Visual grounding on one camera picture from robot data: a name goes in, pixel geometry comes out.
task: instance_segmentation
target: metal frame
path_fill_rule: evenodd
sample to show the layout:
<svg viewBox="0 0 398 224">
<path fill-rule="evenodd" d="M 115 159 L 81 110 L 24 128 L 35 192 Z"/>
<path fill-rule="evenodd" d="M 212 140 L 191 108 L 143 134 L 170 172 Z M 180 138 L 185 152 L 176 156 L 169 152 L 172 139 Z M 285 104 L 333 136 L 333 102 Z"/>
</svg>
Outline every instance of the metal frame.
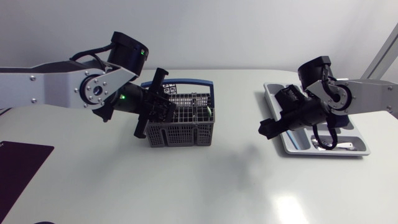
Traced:
<svg viewBox="0 0 398 224">
<path fill-rule="evenodd" d="M 92 75 L 98 76 L 83 84 Z M 65 73 L 0 73 L 0 95 L 7 96 L 0 98 L 0 108 L 46 104 L 95 110 L 136 76 L 122 67 L 108 73 L 97 68 Z M 101 87 L 98 95 L 93 93 L 96 86 Z M 81 98 L 80 88 L 84 88 L 89 103 Z"/>
<path fill-rule="evenodd" d="M 379 80 L 398 57 L 398 24 L 392 30 L 379 53 L 375 56 L 361 79 Z"/>
</svg>

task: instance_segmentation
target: black motor joint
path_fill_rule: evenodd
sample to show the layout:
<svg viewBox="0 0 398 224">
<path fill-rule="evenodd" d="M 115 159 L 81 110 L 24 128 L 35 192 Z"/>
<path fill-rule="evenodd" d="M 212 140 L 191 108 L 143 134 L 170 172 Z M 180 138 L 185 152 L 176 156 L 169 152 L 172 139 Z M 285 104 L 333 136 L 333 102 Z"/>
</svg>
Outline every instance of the black motor joint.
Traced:
<svg viewBox="0 0 398 224">
<path fill-rule="evenodd" d="M 330 59 L 327 56 L 318 57 L 303 64 L 298 68 L 298 76 L 303 89 L 319 80 L 323 82 L 323 88 L 332 99 L 336 98 L 327 82 L 335 80 L 330 69 Z M 314 136 L 319 145 L 325 149 L 333 149 L 337 144 L 337 135 L 335 128 L 347 126 L 349 119 L 347 115 L 339 116 L 331 113 L 331 108 L 322 102 L 317 96 L 306 90 L 308 96 L 305 96 L 294 85 L 281 89 L 275 95 L 278 104 L 282 108 L 281 119 L 275 121 L 272 118 L 260 122 L 259 133 L 272 139 L 287 130 L 298 130 L 304 127 L 312 127 Z M 332 136 L 331 146 L 322 144 L 319 140 L 317 124 L 326 122 L 329 132 Z"/>
</svg>

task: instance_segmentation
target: blue basket handle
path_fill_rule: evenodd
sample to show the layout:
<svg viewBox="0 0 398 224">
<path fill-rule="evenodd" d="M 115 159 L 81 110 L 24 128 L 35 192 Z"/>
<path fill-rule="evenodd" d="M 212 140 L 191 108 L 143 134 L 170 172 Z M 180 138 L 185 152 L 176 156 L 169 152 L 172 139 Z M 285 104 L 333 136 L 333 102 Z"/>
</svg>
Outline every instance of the blue basket handle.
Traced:
<svg viewBox="0 0 398 224">
<path fill-rule="evenodd" d="M 152 82 L 144 82 L 141 83 L 141 87 L 147 88 L 150 87 Z M 163 85 L 166 84 L 190 84 L 190 85 L 203 85 L 208 86 L 210 88 L 210 98 L 211 98 L 211 107 L 214 108 L 214 87 L 213 82 L 208 80 L 199 80 L 196 78 L 169 78 L 163 80 Z"/>
</svg>

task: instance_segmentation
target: black object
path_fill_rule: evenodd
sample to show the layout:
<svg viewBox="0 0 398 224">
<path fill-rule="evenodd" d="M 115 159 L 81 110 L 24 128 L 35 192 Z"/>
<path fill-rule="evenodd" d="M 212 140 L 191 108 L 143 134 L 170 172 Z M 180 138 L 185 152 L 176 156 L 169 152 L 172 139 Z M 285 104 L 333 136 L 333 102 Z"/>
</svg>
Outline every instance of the black object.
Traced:
<svg viewBox="0 0 398 224">
<path fill-rule="evenodd" d="M 303 89 L 308 97 L 304 96 L 293 85 L 279 90 L 275 95 L 278 104 L 282 108 L 281 119 L 266 119 L 260 122 L 259 133 L 265 135 L 267 139 L 274 138 L 287 130 L 297 130 L 305 126 L 311 126 L 315 138 L 319 145 L 324 149 L 333 149 L 337 145 L 337 133 L 335 128 L 347 126 L 349 119 L 347 115 L 338 116 L 331 113 L 331 108 L 322 102 L 317 96 L 307 90 L 311 84 L 321 81 L 324 91 L 334 100 L 339 101 L 340 96 L 334 94 L 328 86 L 330 80 L 336 80 L 330 69 L 330 59 L 328 56 L 321 56 L 313 59 L 298 68 L 298 77 Z M 332 145 L 326 146 L 318 136 L 317 124 L 327 122 L 329 132 L 332 137 Z"/>
<path fill-rule="evenodd" d="M 148 58 L 148 48 L 144 44 L 120 32 L 114 32 L 111 41 L 114 47 L 109 54 L 108 62 L 120 65 L 139 76 Z"/>
<path fill-rule="evenodd" d="M 324 122 L 330 113 L 318 98 L 305 97 L 296 87 L 289 85 L 275 95 L 282 111 L 281 119 L 261 121 L 259 133 L 274 138 L 287 130 L 297 130 Z"/>
<path fill-rule="evenodd" d="M 134 136 L 146 138 L 144 134 L 148 120 L 155 122 L 170 122 L 173 117 L 175 104 L 168 100 L 169 95 L 164 93 L 162 86 L 164 77 L 169 73 L 157 68 L 152 85 L 145 90 L 144 99 L 139 112 L 138 124 Z"/>
<path fill-rule="evenodd" d="M 0 223 L 53 149 L 52 146 L 0 142 Z"/>
</svg>

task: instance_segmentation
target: white wall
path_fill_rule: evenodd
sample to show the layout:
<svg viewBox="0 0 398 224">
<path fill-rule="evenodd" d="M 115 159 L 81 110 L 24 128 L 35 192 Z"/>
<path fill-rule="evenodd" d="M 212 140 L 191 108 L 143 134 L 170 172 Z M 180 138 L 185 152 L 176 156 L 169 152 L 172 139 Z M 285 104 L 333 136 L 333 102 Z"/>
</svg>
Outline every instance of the white wall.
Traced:
<svg viewBox="0 0 398 224">
<path fill-rule="evenodd" d="M 329 55 L 336 77 L 359 78 L 397 9 L 397 0 L 1 0 L 0 66 L 66 60 L 117 30 L 149 48 L 145 68 L 297 71 Z"/>
</svg>

